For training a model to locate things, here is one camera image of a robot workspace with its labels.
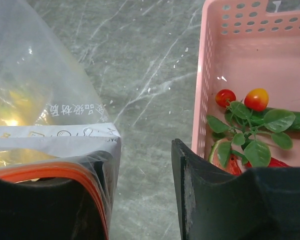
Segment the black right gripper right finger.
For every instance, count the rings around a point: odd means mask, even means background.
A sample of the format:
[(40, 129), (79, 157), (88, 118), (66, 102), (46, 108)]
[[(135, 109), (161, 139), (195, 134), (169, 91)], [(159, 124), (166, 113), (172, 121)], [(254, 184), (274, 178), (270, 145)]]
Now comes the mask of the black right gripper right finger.
[(183, 240), (300, 240), (300, 167), (231, 175), (171, 143)]

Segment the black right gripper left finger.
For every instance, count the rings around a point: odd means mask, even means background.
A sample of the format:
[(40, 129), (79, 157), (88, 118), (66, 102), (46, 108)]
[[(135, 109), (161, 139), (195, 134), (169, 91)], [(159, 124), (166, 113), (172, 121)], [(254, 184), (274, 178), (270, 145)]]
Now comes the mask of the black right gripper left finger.
[(104, 150), (0, 169), (0, 240), (107, 240), (115, 158)]

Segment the red chili pepper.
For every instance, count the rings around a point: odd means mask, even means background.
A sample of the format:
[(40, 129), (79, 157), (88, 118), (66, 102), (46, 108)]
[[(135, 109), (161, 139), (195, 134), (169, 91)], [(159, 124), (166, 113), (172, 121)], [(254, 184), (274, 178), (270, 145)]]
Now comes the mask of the red chili pepper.
[[(252, 168), (252, 167), (254, 167), (253, 165), (251, 165), (251, 163), (248, 160), (242, 160), (241, 162), (242, 162), (242, 164), (243, 164), (243, 166), (245, 168)], [(285, 168), (285, 167), (290, 167), (290, 165), (288, 165), (288, 164), (286, 164), (286, 163), (284, 163), (284, 162), (282, 162), (280, 160), (277, 160), (277, 159), (275, 159), (275, 158), (272, 157), (268, 165), (260, 165), (260, 166), (257, 165), (256, 167), (257, 168), (259, 168), (259, 167)]]

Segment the watermelon slice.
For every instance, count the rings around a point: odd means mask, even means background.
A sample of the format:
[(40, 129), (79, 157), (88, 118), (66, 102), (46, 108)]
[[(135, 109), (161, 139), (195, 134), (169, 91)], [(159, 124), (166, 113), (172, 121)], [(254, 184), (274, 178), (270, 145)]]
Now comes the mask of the watermelon slice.
[(242, 173), (237, 162), (237, 157), (232, 154), (231, 142), (227, 139), (217, 140), (213, 144), (208, 161), (232, 175), (239, 176)]

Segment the cherry tomato sprig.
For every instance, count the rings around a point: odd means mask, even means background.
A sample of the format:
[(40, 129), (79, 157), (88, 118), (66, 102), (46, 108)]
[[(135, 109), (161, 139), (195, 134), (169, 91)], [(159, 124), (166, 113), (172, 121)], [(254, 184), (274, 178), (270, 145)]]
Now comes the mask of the cherry tomato sprig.
[(270, 147), (258, 139), (268, 135), (282, 150), (290, 150), (293, 141), (285, 131), (293, 125), (296, 115), (285, 109), (267, 110), (268, 92), (263, 88), (251, 90), (244, 100), (238, 101), (230, 89), (222, 89), (215, 96), (218, 106), (225, 109), (225, 121), (208, 115), (207, 124), (212, 130), (209, 162), (232, 174), (240, 174), (238, 163), (245, 167), (281, 167), (274, 162)]

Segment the clear zip bag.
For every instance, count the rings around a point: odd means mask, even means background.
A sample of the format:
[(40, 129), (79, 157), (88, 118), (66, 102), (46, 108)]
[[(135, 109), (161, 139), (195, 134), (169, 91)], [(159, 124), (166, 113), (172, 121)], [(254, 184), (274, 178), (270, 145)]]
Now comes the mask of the clear zip bag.
[(121, 136), (62, 42), (24, 0), (0, 0), (0, 169), (106, 151)]

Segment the green cucumber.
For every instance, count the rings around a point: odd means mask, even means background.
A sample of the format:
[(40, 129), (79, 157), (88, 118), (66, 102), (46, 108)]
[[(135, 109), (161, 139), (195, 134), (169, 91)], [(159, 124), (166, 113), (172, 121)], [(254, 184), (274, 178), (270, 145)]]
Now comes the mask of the green cucumber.
[[(272, 107), (267, 107), (264, 111), (254, 111), (252, 116), (251, 116), (251, 124), (253, 126), (258, 126), (262, 123), (263, 118), (265, 116), (265, 114), (271, 110), (274, 110), (274, 108)], [(292, 125), (287, 128), (286, 130), (284, 130), (284, 132), (288, 133), (288, 132), (300, 132), (300, 111), (292, 111), (292, 113), (294, 113), (295, 115), (295, 120), (292, 123)]]

